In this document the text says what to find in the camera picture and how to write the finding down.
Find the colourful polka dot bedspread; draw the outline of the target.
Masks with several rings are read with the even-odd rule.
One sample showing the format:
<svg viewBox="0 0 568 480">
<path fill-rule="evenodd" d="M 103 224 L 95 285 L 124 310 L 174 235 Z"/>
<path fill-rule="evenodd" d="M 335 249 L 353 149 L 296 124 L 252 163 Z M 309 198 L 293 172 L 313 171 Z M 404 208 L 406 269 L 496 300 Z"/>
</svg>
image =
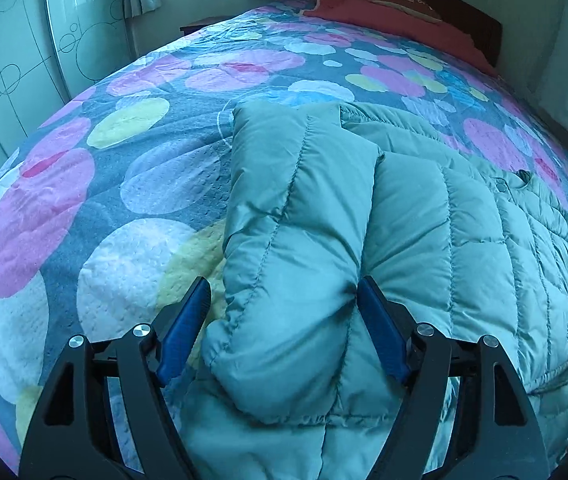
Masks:
<svg viewBox="0 0 568 480">
<path fill-rule="evenodd" d="M 129 336 L 195 278 L 165 396 L 204 479 L 362 479 L 403 400 L 357 283 L 495 336 L 568 445 L 568 157 L 474 49 L 284 0 L 167 44 L 0 169 L 0 460 L 69 339 Z"/>
</svg>

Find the brown embroidered cushion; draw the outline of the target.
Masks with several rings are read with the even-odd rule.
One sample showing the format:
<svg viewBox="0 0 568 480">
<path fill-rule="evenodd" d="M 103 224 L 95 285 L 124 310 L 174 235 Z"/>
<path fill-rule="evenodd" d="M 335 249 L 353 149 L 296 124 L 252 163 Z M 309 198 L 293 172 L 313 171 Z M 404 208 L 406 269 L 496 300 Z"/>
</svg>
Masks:
<svg viewBox="0 0 568 480">
<path fill-rule="evenodd" d="M 372 0 L 372 2 L 383 4 L 384 6 L 392 6 L 392 8 L 431 23 L 440 23 L 442 21 L 440 14 L 424 0 Z"/>
</svg>

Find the red pillow blanket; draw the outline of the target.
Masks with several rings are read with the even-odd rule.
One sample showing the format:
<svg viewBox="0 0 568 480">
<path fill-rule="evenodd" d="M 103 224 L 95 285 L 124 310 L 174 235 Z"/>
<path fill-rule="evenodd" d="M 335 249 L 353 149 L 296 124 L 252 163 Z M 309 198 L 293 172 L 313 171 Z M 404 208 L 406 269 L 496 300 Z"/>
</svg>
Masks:
<svg viewBox="0 0 568 480">
<path fill-rule="evenodd" d="M 455 26 L 442 21 L 426 21 L 372 0 L 316 0 L 315 7 L 304 10 L 302 14 L 409 38 L 451 54 L 485 74 L 496 75 L 496 69 L 474 45 L 474 40 Z"/>
</svg>

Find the white patterned wardrobe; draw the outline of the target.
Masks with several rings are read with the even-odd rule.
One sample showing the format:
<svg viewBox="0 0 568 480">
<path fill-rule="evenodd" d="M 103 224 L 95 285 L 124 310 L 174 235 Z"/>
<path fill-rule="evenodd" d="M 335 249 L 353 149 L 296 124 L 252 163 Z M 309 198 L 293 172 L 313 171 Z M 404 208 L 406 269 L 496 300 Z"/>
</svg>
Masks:
<svg viewBox="0 0 568 480">
<path fill-rule="evenodd" d="M 0 167 L 46 119 L 131 60 L 122 0 L 0 0 Z"/>
</svg>

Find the dark wooden nightstand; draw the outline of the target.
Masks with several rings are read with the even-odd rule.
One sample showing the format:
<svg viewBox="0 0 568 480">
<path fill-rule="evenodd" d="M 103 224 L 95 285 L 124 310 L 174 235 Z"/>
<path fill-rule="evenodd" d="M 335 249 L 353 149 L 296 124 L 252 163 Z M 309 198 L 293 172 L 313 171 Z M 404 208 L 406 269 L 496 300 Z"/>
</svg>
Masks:
<svg viewBox="0 0 568 480">
<path fill-rule="evenodd" d="M 207 26 L 217 24 L 227 20 L 227 16 L 207 16 L 196 22 L 192 22 L 180 27 L 180 31 L 184 36 L 194 34 L 197 30 L 203 29 Z"/>
</svg>

